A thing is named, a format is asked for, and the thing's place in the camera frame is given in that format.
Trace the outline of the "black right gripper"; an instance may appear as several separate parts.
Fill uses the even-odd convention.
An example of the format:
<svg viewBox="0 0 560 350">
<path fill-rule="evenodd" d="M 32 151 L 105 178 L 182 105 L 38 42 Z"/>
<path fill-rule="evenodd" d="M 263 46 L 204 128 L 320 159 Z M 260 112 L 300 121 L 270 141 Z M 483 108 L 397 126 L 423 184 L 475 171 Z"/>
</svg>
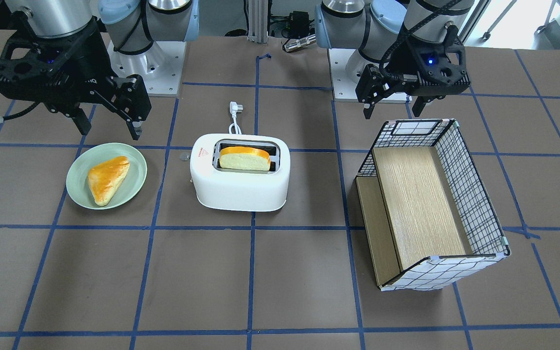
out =
<svg viewBox="0 0 560 350">
<path fill-rule="evenodd" d="M 0 56 L 0 93 L 6 98 L 44 104 L 73 121 L 87 136 L 91 122 L 80 104 L 101 104 L 126 121 L 134 141 L 151 111 L 143 79 L 121 78 L 96 23 L 91 18 L 79 31 L 58 38 L 29 32 L 29 22 L 6 42 Z"/>
</svg>

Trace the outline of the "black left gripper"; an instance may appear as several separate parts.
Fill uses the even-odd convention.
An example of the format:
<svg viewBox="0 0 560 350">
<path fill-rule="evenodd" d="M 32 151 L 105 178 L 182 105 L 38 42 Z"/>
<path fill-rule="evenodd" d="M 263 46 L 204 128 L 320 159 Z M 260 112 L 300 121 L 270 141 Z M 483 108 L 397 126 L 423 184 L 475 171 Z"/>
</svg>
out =
<svg viewBox="0 0 560 350">
<path fill-rule="evenodd" d="M 393 93 L 416 97 L 412 113 L 418 118 L 429 101 L 469 88 L 471 80 L 458 27 L 450 24 L 443 28 L 443 41 L 429 43 L 409 35 L 409 29 L 402 26 L 398 38 L 405 40 L 388 56 L 387 65 L 367 64 L 355 89 L 357 100 L 364 104 L 365 119 L 371 119 L 377 102 Z"/>
</svg>

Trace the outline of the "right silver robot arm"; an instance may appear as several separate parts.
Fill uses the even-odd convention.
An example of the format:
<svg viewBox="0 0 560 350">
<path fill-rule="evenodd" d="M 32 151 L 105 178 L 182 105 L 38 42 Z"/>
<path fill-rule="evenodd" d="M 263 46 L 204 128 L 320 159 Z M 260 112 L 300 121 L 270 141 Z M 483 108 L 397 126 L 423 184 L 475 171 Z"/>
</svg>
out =
<svg viewBox="0 0 560 350">
<path fill-rule="evenodd" d="M 100 0 L 98 17 L 87 0 L 8 0 L 18 30 L 0 55 L 0 93 L 91 129 L 80 104 L 101 104 L 138 140 L 149 93 L 176 94 L 178 57 L 160 43 L 183 45 L 199 33 L 197 0 Z"/>
</svg>

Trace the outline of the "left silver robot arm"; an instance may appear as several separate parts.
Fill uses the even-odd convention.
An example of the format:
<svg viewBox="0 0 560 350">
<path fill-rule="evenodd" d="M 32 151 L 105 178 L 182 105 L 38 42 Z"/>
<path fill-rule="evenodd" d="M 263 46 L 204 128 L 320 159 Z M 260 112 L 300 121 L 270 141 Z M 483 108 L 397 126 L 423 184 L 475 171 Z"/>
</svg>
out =
<svg viewBox="0 0 560 350">
<path fill-rule="evenodd" d="M 315 36 L 325 49 L 356 49 L 365 61 L 355 87 L 369 119 L 376 104 L 395 93 L 424 107 L 471 86 L 458 36 L 471 0 L 323 0 Z"/>
</svg>

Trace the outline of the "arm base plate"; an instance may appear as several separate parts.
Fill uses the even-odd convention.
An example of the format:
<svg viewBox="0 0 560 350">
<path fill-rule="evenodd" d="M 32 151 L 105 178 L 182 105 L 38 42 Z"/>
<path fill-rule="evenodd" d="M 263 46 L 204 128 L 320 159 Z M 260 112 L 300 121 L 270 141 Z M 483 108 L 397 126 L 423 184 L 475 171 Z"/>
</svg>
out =
<svg viewBox="0 0 560 350">
<path fill-rule="evenodd" d="M 150 97 L 177 97 L 182 81 L 185 62 L 186 42 L 154 42 L 146 52 L 125 55 L 113 51 L 109 42 L 111 68 L 118 77 L 125 78 L 138 74 L 143 80 Z"/>
<path fill-rule="evenodd" d="M 334 100 L 357 102 L 356 85 L 369 61 L 357 49 L 328 49 L 328 58 Z"/>
</svg>

